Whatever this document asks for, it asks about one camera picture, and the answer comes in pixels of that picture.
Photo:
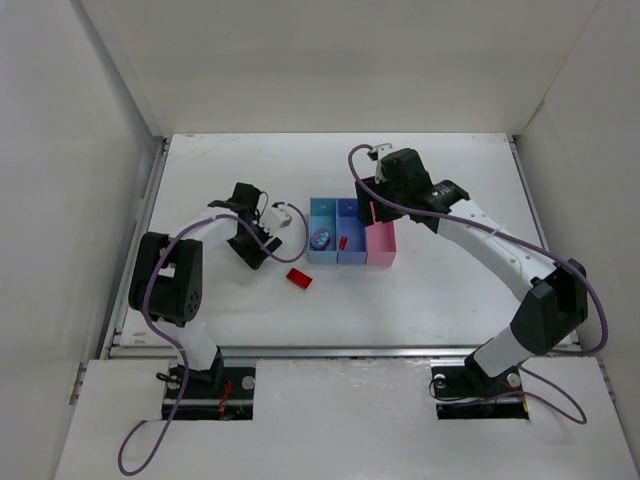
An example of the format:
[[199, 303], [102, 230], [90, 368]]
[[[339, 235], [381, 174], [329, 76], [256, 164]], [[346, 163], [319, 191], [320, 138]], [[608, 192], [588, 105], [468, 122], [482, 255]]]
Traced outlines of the purple flower top lego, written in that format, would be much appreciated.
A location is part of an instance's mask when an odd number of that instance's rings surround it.
[[317, 229], [310, 237], [310, 249], [313, 251], [325, 251], [331, 243], [331, 233], [327, 228]]

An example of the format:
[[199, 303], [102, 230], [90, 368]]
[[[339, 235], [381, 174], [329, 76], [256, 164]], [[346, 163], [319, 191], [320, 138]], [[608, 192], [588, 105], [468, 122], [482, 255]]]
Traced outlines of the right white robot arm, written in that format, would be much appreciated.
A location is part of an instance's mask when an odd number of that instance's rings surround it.
[[444, 397], [488, 397], [518, 363], [551, 352], [587, 317], [586, 272], [512, 236], [458, 184], [435, 183], [418, 152], [361, 145], [376, 165], [356, 178], [359, 218], [366, 225], [402, 217], [456, 244], [506, 285], [520, 305], [509, 325], [468, 355], [461, 367], [437, 371]]

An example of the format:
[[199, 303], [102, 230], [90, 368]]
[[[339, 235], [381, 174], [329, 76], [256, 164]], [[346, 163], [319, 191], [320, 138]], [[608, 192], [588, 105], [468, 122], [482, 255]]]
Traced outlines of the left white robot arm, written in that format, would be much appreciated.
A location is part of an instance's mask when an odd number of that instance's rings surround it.
[[276, 233], [290, 225], [281, 205], [259, 207], [264, 192], [238, 182], [230, 198], [214, 200], [196, 219], [170, 233], [149, 231], [139, 243], [130, 284], [129, 307], [152, 330], [178, 349], [177, 381], [217, 387], [224, 381], [224, 360], [198, 317], [203, 303], [203, 274], [213, 250], [226, 243], [252, 270], [259, 269], [282, 245]]

